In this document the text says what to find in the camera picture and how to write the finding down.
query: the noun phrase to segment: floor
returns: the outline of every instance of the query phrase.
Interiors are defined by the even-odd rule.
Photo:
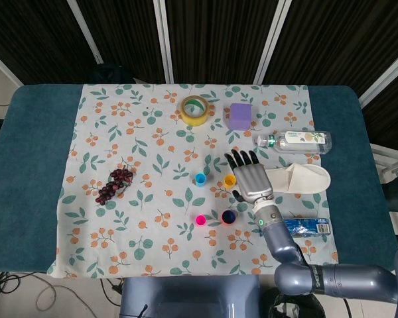
[[[9,104],[16,88],[15,84],[0,72],[0,105]],[[0,106],[0,119],[4,118],[6,111],[7,107]],[[61,285],[70,288],[91,307],[96,317],[118,317],[119,308],[106,300],[101,290],[100,281],[62,280],[51,278],[45,274],[36,275],[50,282],[52,285]],[[262,276],[260,279],[263,288],[274,286],[272,276]],[[110,289],[107,281],[104,283],[111,300],[119,303],[121,296]],[[36,305],[38,305],[39,309],[45,309],[52,304],[54,299],[53,290],[50,288],[40,295],[40,292],[46,287],[47,285],[38,278],[32,276],[23,278],[21,286],[17,291],[9,295],[0,296],[0,317],[14,315],[18,317],[93,317],[89,309],[77,299],[72,291],[62,287],[55,287],[57,295],[56,303],[47,311],[39,311]],[[317,298],[323,305],[327,318],[348,317],[344,302],[341,299],[324,295],[318,295]],[[349,304],[353,318],[389,318],[395,315],[396,305],[392,304],[353,299],[349,300]]]

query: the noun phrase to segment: floral tablecloth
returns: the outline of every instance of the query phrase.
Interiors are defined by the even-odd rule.
[[[177,110],[200,95],[210,116],[189,127]],[[232,103],[250,103],[247,131],[227,126]],[[283,129],[313,130],[305,85],[85,85],[57,205],[57,278],[273,274],[272,259],[252,206],[235,201],[222,184],[231,173],[224,153],[254,150],[266,168],[292,162],[320,165],[315,154],[279,154],[257,148],[252,136]],[[105,206],[95,202],[109,173],[123,166],[133,184]],[[204,172],[207,183],[196,187]],[[326,193],[276,193],[284,217],[329,218]],[[225,209],[239,213],[230,226]],[[207,224],[195,225],[204,214]],[[333,235],[296,238],[314,264],[337,262]]]

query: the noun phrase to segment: blue package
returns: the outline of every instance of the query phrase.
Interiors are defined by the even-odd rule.
[[[292,237],[321,237],[330,234],[328,219],[285,219]]]

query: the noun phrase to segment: white wire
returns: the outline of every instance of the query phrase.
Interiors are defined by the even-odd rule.
[[[81,299],[81,297],[74,290],[71,290],[70,288],[63,286],[63,285],[52,285],[50,282],[47,282],[45,279],[38,277],[37,275],[34,275],[34,274],[27,276],[27,277],[35,277],[36,279],[41,280],[46,285],[48,285],[46,288],[44,288],[42,291],[40,291],[40,293],[37,295],[37,298],[35,300],[35,307],[38,311],[48,311],[50,308],[52,308],[54,306],[54,304],[56,303],[56,299],[57,299],[56,287],[59,287],[59,288],[64,288],[65,290],[69,290],[71,293],[73,293],[75,295],[75,297],[77,297],[78,300],[81,301],[81,303],[84,306],[86,306],[88,310],[90,310],[90,313],[92,313],[93,317],[98,318],[98,316],[94,313],[93,309],[83,299]],[[53,301],[47,308],[42,309],[38,306],[38,301],[39,301],[41,295],[49,288],[53,291]]]

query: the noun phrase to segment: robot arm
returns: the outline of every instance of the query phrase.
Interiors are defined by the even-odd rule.
[[[255,153],[249,151],[250,159],[244,151],[240,152],[241,156],[235,150],[232,153],[233,157],[226,154],[226,158],[241,192],[233,191],[233,195],[238,201],[254,204],[255,220],[263,231],[270,253],[281,263],[275,271],[275,283],[283,293],[321,293],[397,303],[395,318],[398,318],[398,252],[395,257],[396,277],[380,266],[308,265],[273,201],[271,183]]]

